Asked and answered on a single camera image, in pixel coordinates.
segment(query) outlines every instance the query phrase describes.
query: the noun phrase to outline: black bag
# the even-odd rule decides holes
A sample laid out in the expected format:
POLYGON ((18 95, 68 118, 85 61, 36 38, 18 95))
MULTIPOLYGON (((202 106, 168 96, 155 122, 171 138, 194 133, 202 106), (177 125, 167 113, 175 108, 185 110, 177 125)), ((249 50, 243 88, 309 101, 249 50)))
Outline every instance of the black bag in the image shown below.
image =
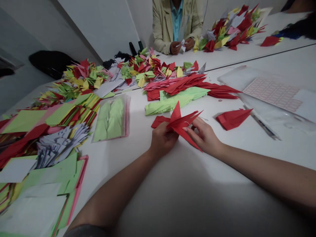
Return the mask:
POLYGON ((29 56, 29 61, 38 70, 51 76, 55 80, 62 78, 67 66, 79 63, 67 54, 59 51, 38 51, 29 56))

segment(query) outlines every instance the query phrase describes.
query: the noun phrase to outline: person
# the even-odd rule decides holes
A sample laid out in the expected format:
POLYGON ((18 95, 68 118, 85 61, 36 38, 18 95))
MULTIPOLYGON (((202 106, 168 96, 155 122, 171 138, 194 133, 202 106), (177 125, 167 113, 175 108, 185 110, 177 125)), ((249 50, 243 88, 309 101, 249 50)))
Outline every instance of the person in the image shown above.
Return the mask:
MULTIPOLYGON (((178 135, 167 125, 163 122, 154 129, 150 148, 92 196, 70 224, 65 237, 110 236, 147 174, 174 147, 178 135)), ((211 126, 199 117, 193 121, 193 126, 198 134, 191 128, 183 129, 203 152, 236 169, 272 194, 295 203, 306 214, 315 216, 315 170, 225 145, 211 126)))
POLYGON ((185 39, 186 51, 194 47, 202 33, 203 19, 198 11, 199 0, 153 0, 154 44, 159 52, 177 55, 185 39), (179 35, 181 24, 188 19, 183 35, 179 35))

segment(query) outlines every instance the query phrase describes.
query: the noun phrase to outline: red origami crane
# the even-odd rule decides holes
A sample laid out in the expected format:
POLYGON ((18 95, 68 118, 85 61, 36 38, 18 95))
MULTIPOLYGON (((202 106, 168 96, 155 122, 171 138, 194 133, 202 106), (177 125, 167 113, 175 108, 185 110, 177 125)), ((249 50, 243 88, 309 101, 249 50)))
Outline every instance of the red origami crane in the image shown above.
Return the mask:
POLYGON ((195 144, 191 137, 182 129, 183 127, 188 127, 189 125, 191 125, 193 120, 195 120, 200 115, 200 113, 196 113, 198 113, 198 111, 181 117, 180 102, 178 101, 176 107, 174 108, 171 114, 171 118, 157 116, 151 127, 157 128, 162 122, 169 122, 167 127, 172 128, 177 134, 182 136, 188 143, 190 143, 192 146, 194 146, 196 149, 202 152, 202 150, 197 146, 197 144, 195 144))
POLYGON ((225 112, 216 117, 216 120, 225 128, 226 131, 239 127, 243 121, 248 118, 252 109, 250 110, 234 110, 225 112))

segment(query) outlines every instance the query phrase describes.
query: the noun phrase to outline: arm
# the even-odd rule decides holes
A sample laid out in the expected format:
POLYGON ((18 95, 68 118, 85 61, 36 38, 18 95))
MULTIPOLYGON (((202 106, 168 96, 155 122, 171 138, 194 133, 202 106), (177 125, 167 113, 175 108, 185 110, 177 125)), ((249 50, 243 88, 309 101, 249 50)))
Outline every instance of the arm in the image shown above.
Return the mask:
POLYGON ((287 161, 255 154, 221 143, 210 125, 193 121, 199 133, 183 128, 207 154, 236 169, 278 197, 298 204, 312 215, 316 211, 316 171, 287 161))
POLYGON ((155 1, 155 0, 152 1, 152 17, 153 17, 152 31, 154 35, 154 43, 159 52, 162 52, 163 54, 168 55, 170 54, 171 42, 163 41, 161 19, 160 19, 160 14, 158 11, 159 4, 160 4, 160 1, 155 1))
POLYGON ((153 130, 148 151, 113 176, 91 197, 73 220, 68 231, 83 224, 109 230, 114 227, 147 174, 157 161, 174 147, 178 135, 169 134, 167 124, 162 123, 153 130))
POLYGON ((202 33, 203 27, 203 19, 200 13, 198 12, 197 1, 193 1, 193 10, 192 10, 192 26, 191 26, 191 34, 188 35, 187 39, 190 37, 194 37, 196 40, 200 37, 202 33))

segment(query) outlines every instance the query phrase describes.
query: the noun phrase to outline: blue shirt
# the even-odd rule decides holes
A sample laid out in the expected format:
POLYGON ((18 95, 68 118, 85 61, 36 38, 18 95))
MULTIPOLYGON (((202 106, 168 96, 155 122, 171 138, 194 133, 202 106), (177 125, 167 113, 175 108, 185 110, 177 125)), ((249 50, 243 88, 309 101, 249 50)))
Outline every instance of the blue shirt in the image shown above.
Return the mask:
POLYGON ((172 16, 173 41, 178 41, 179 30, 180 30, 180 25, 182 21, 183 0, 181 1, 180 7, 178 10, 174 7, 172 0, 170 0, 170 6, 171 6, 171 16, 172 16))

